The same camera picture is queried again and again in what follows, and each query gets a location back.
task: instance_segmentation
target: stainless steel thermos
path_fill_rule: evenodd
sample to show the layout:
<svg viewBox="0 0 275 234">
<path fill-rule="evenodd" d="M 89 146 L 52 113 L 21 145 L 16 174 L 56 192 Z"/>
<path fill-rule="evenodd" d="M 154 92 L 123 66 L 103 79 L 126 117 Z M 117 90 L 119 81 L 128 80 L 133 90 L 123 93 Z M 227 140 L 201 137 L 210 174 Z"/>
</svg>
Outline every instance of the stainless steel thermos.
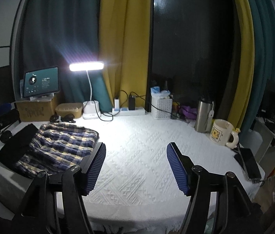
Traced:
<svg viewBox="0 0 275 234">
<path fill-rule="evenodd" d="M 209 132 L 212 127 L 213 115 L 214 115 L 214 102 L 201 98 L 198 101 L 195 130 L 200 133 Z"/>
</svg>

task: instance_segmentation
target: white tablecloth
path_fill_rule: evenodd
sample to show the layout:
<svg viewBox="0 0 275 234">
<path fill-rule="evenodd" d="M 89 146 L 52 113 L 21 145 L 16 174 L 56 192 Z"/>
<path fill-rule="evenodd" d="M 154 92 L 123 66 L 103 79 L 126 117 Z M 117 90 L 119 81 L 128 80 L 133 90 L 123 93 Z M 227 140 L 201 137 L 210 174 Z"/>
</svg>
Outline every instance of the white tablecloth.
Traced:
<svg viewBox="0 0 275 234">
<path fill-rule="evenodd" d="M 26 126 L 22 122 L 12 133 Z M 33 122 L 39 127 L 42 122 Z M 217 146 L 205 134 L 182 121 L 154 120 L 151 115 L 115 117 L 112 122 L 78 119 L 77 125 L 99 132 L 99 141 L 107 153 L 93 191 L 83 197 L 94 229 L 135 231 L 147 229 L 165 233 L 178 229 L 184 218 L 189 197 L 178 189 L 166 156 L 166 146 L 175 142 L 182 154 L 194 164 L 212 173 L 234 172 L 250 199 L 259 184 L 246 180 L 242 168 L 229 148 Z M 0 163 L 0 200 L 15 210 L 31 180 Z M 59 212 L 63 212 L 61 193 L 57 195 Z M 209 214 L 215 209 L 211 195 Z"/>
</svg>

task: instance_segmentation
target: monitor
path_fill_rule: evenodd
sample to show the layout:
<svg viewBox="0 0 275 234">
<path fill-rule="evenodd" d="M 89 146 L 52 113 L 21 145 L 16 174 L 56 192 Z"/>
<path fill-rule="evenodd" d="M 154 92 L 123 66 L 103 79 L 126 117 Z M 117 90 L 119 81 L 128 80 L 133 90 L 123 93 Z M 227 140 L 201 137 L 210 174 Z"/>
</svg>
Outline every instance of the monitor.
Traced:
<svg viewBox="0 0 275 234">
<path fill-rule="evenodd" d="M 275 120 L 275 82 L 267 80 L 259 116 Z"/>
<path fill-rule="evenodd" d="M 59 91 L 58 67 L 26 72 L 23 97 L 32 97 Z"/>
</svg>

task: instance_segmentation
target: cup handle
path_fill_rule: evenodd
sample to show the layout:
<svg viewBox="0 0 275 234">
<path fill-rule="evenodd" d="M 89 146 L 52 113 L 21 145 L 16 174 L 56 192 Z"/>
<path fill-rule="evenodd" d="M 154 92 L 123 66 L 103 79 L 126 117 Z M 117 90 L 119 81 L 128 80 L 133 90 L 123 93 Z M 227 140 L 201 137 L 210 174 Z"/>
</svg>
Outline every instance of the cup handle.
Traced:
<svg viewBox="0 0 275 234">
<path fill-rule="evenodd" d="M 235 148 L 237 146 L 237 143 L 239 141 L 238 133 L 236 133 L 234 130 L 232 131 L 232 135 L 234 137 L 233 142 L 229 143 L 227 142 L 225 145 L 231 149 Z"/>
</svg>

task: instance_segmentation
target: cardboard box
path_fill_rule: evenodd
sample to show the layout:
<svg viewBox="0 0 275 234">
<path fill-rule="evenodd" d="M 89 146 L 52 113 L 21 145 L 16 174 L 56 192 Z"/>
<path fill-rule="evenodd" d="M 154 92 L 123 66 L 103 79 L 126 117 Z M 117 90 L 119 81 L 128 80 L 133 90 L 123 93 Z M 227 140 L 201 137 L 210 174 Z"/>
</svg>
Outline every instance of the cardboard box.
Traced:
<svg viewBox="0 0 275 234">
<path fill-rule="evenodd" d="M 20 120 L 23 122 L 49 121 L 50 117 L 55 114 L 55 108 L 59 105 L 58 99 L 58 94 L 55 94 L 54 97 L 16 102 Z"/>
</svg>

